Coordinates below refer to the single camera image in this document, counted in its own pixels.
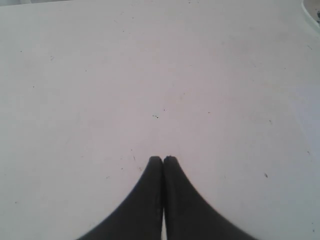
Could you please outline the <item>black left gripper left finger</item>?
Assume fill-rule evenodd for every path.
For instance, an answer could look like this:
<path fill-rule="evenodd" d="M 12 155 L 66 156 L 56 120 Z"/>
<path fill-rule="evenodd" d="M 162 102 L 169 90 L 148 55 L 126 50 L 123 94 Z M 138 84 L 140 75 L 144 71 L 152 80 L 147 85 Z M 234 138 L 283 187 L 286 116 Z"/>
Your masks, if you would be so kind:
<path fill-rule="evenodd" d="M 163 162 L 149 158 L 123 202 L 81 240 L 160 240 L 163 225 Z"/>

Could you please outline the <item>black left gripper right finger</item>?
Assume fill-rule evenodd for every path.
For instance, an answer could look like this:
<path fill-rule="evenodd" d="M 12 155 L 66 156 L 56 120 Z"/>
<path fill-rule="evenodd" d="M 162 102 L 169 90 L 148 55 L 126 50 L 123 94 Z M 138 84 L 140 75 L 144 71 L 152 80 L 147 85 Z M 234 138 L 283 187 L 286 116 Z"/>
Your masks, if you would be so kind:
<path fill-rule="evenodd" d="M 253 240 L 214 210 L 191 184 L 178 160 L 163 161 L 164 215 L 168 240 Z"/>

